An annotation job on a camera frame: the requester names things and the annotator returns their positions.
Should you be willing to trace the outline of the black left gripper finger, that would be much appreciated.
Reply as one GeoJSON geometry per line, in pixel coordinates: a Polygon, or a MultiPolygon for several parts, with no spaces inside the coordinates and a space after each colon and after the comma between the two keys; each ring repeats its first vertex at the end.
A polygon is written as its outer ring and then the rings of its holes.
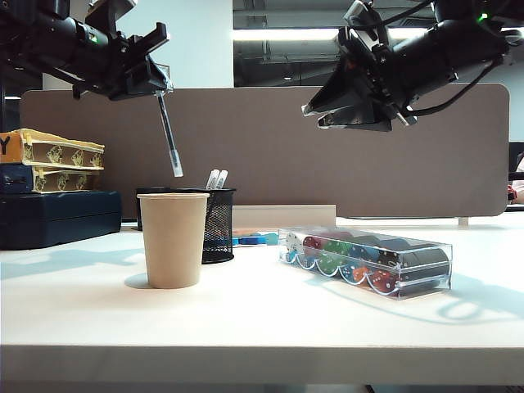
{"type": "Polygon", "coordinates": [[[132,74],[125,79],[123,99],[149,96],[164,91],[163,74],[132,74]]]}
{"type": "Polygon", "coordinates": [[[134,70],[135,74],[146,74],[146,73],[153,73],[153,74],[163,74],[165,76],[165,91],[171,92],[173,90],[173,83],[170,80],[170,78],[166,75],[166,73],[155,63],[155,61],[151,58],[150,55],[146,55],[144,57],[143,61],[140,61],[134,70]]]}

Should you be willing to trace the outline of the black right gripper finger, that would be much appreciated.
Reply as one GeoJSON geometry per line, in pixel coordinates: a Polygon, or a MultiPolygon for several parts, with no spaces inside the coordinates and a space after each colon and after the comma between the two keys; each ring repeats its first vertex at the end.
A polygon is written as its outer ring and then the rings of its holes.
{"type": "Polygon", "coordinates": [[[301,108],[304,116],[322,113],[342,117],[376,117],[371,84],[358,68],[337,67],[301,108]]]}
{"type": "Polygon", "coordinates": [[[387,117],[379,116],[378,118],[368,116],[359,112],[352,111],[335,111],[324,115],[318,119],[318,126],[321,129],[339,128],[339,129],[362,129],[368,131],[391,131],[391,120],[387,117]]]}

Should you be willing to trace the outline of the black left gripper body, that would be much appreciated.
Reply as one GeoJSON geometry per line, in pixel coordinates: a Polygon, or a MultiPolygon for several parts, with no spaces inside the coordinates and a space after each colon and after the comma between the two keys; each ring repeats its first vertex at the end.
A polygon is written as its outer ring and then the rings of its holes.
{"type": "Polygon", "coordinates": [[[112,101],[123,99],[125,79],[134,74],[136,65],[146,55],[169,41],[166,25],[156,23],[156,27],[146,36],[132,35],[124,38],[121,32],[111,41],[111,61],[101,81],[102,95],[112,101]]]}

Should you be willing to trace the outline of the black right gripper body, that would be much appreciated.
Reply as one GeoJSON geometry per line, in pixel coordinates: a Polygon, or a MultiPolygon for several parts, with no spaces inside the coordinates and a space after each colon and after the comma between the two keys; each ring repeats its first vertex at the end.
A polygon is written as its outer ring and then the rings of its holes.
{"type": "Polygon", "coordinates": [[[401,105],[400,87],[391,80],[391,48],[386,27],[364,29],[348,26],[341,28],[337,42],[341,49],[341,59],[337,67],[358,68],[371,84],[369,97],[376,108],[376,118],[398,119],[405,125],[417,123],[415,115],[404,114],[401,105]]]}

